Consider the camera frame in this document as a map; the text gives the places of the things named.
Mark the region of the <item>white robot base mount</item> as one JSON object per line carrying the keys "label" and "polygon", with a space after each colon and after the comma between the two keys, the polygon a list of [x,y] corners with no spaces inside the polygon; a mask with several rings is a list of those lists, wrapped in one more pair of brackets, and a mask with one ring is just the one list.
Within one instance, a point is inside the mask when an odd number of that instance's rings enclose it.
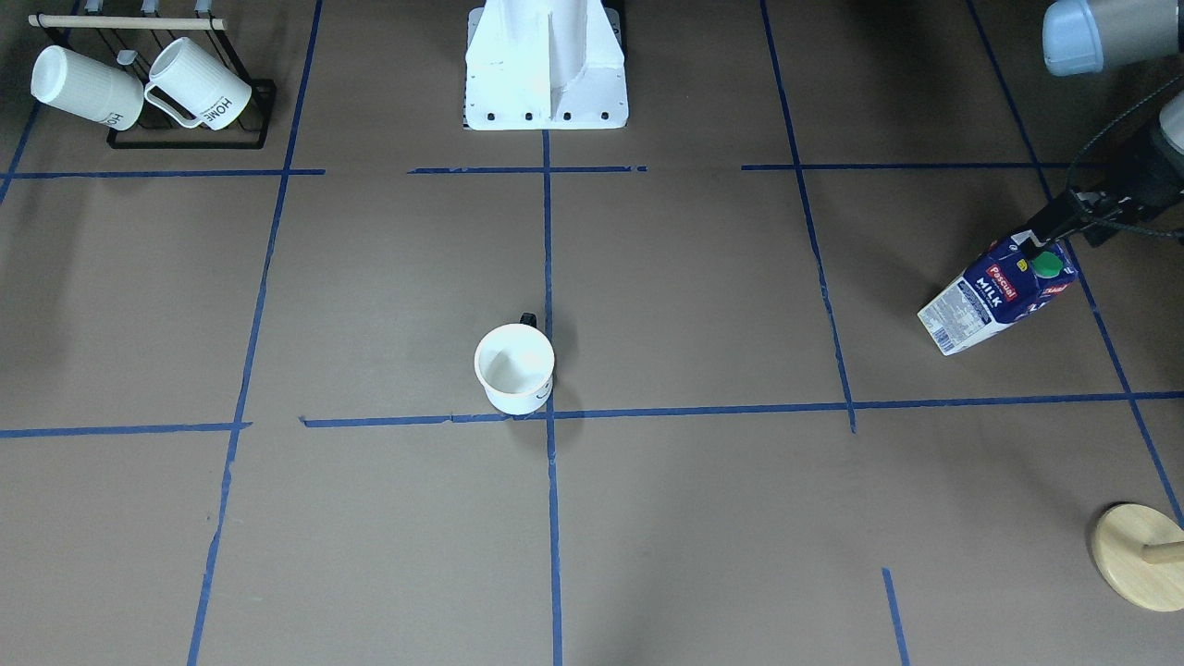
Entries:
{"label": "white robot base mount", "polygon": [[630,105],[622,1],[487,1],[468,14],[469,130],[617,130]]}

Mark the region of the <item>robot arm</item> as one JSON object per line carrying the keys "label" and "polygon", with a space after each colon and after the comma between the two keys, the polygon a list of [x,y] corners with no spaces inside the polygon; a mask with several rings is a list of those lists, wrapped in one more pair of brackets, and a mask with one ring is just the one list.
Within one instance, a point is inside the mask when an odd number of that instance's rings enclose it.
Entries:
{"label": "robot arm", "polygon": [[[1179,1],[1056,1],[1042,21],[1045,68],[1057,77],[1098,73],[1163,56],[1179,56],[1183,17]],[[1180,75],[1131,105],[1095,132],[1068,164],[1062,192],[1019,232],[1027,250],[1043,249],[1082,233],[1100,246],[1120,232],[1180,241],[1180,230],[1150,228],[1180,204],[1183,190],[1183,96],[1166,105],[1124,140],[1111,156],[1103,178],[1077,187],[1077,169],[1099,140],[1159,94],[1180,87]]]}

